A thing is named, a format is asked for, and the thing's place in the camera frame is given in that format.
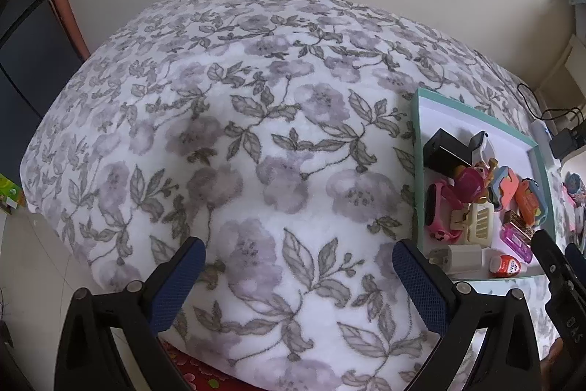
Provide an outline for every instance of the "cable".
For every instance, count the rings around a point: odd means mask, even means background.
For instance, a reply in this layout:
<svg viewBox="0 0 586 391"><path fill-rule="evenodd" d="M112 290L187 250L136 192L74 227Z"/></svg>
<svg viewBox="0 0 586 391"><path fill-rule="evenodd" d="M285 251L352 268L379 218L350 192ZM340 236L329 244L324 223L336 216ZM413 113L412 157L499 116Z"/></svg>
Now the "cable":
<svg viewBox="0 0 586 391"><path fill-rule="evenodd" d="M518 91L518 93L521 95L521 98L523 98L523 101L525 102L525 105L527 107L527 110L529 111L529 113L531 114L531 116L534 117L535 119L542 120L542 121L543 120L545 120L545 121L557 120L558 118L563 118L568 113L572 112L574 114L574 116L572 117L572 119L570 121L574 121L574 119L577 118L578 119L578 125L581 124L581 122L584 121L584 114L582 113L582 111L578 107L572 107L572 108L548 108L547 110L544 110L541 113L541 116L536 115L531 110L531 107L529 106L529 102L527 101L527 98L525 97L525 95L521 91L521 87L522 86L524 86L527 90L529 90L531 92L531 94L533 95L533 98L535 98L535 101L538 103L537 96L535 96L534 91L531 90L531 87L529 87L527 84L520 83L519 85L517 85L517 91ZM546 118L545 117L545 114L546 113L549 113L549 112L564 112L564 113L561 114L561 115L558 115L557 117Z"/></svg>

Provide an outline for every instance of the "dark cabinet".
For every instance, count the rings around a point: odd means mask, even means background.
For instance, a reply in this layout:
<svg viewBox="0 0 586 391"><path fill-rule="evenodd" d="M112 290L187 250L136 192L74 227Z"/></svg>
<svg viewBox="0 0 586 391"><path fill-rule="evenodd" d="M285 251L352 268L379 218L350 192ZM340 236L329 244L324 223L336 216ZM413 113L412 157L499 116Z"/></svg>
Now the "dark cabinet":
<svg viewBox="0 0 586 391"><path fill-rule="evenodd" d="M0 39L0 173L20 184L30 139L81 60L49 0L9 0Z"/></svg>
<svg viewBox="0 0 586 391"><path fill-rule="evenodd" d="M0 171L20 183L22 156L40 123L4 75L0 74Z"/></svg>
<svg viewBox="0 0 586 391"><path fill-rule="evenodd" d="M0 48L0 64L33 108L44 115L81 61L51 4L44 1Z"/></svg>

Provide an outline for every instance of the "red mat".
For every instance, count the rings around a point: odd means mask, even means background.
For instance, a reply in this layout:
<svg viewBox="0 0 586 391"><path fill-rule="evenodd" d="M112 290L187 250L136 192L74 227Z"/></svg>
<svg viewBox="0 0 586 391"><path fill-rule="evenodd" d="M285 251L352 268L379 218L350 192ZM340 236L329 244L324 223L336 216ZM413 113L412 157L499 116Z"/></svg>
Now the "red mat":
<svg viewBox="0 0 586 391"><path fill-rule="evenodd" d="M167 342L163 341L162 344L175 366L194 390L263 391L259 387L251 386L239 379L225 375L221 371L186 355Z"/></svg>

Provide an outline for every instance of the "pink smartwatch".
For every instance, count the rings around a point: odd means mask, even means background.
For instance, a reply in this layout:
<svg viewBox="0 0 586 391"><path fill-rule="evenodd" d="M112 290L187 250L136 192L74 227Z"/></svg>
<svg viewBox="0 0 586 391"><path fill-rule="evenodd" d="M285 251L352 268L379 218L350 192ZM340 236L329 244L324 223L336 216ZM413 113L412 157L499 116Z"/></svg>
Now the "pink smartwatch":
<svg viewBox="0 0 586 391"><path fill-rule="evenodd" d="M460 229L449 229L441 221L440 204L442 199L449 204L450 210L463 209L464 205L453 193L452 188L444 180L432 183L427 189L426 227L433 239L455 241L462 234Z"/></svg>

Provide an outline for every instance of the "pink plastic container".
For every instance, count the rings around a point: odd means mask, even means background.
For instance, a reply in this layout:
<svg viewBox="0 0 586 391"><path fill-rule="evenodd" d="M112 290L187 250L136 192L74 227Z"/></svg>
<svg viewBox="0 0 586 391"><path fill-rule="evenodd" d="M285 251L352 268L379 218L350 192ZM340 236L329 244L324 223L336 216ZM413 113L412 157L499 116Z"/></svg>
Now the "pink plastic container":
<svg viewBox="0 0 586 391"><path fill-rule="evenodd" d="M463 203L473 203L484 189L484 178L473 167L467 167L453 180L453 192Z"/></svg>
<svg viewBox="0 0 586 391"><path fill-rule="evenodd" d="M531 263L531 260L533 260L533 252L531 252L529 246L521 240L513 224L507 223L502 229L500 229L500 238L505 244L507 244L507 246L509 246L509 249L515 252L515 254L523 259L523 261L527 264Z"/></svg>

